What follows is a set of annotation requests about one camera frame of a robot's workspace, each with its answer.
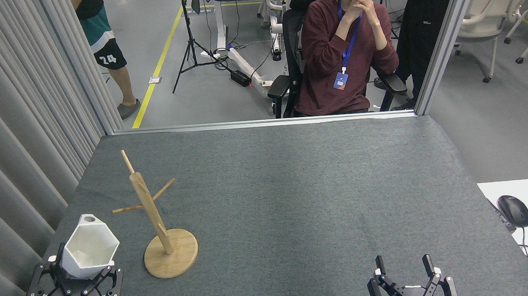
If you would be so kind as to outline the seated person's right hand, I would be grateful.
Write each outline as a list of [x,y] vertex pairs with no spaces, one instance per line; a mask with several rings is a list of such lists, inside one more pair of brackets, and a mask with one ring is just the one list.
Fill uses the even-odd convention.
[[349,28],[351,28],[351,24],[355,22],[355,20],[357,19],[357,17],[359,17],[361,13],[363,13],[363,10],[360,5],[354,1],[347,4],[345,4],[344,1],[341,1],[341,8],[342,15],[339,18],[340,20],[338,29],[341,29],[343,31],[337,31],[337,34],[348,32]]

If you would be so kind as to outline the seated person's left hand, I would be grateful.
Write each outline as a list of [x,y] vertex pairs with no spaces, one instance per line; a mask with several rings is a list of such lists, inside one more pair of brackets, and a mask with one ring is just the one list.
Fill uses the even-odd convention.
[[352,0],[352,7],[360,9],[360,13],[364,13],[368,19],[368,23],[373,27],[380,26],[380,20],[378,19],[375,11],[375,5],[373,0]]

